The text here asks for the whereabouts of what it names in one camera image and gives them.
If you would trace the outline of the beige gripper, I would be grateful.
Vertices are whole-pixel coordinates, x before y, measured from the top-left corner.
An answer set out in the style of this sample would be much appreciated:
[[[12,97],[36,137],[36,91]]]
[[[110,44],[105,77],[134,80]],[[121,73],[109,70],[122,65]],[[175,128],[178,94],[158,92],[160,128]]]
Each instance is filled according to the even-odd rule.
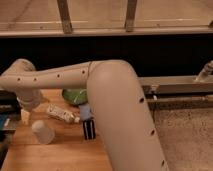
[[[40,105],[42,93],[40,90],[35,89],[18,91],[16,95],[20,106],[23,108],[21,110],[21,121],[24,125],[29,125],[31,113],[28,111],[32,111]]]

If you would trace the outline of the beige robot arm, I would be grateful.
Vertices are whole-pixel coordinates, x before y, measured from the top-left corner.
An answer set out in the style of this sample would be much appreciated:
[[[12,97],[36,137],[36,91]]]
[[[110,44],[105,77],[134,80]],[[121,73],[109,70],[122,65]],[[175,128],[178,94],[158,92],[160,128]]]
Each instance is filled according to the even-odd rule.
[[[0,75],[0,87],[29,109],[42,89],[84,88],[113,171],[170,171],[139,78],[124,60],[37,71],[18,59]]]

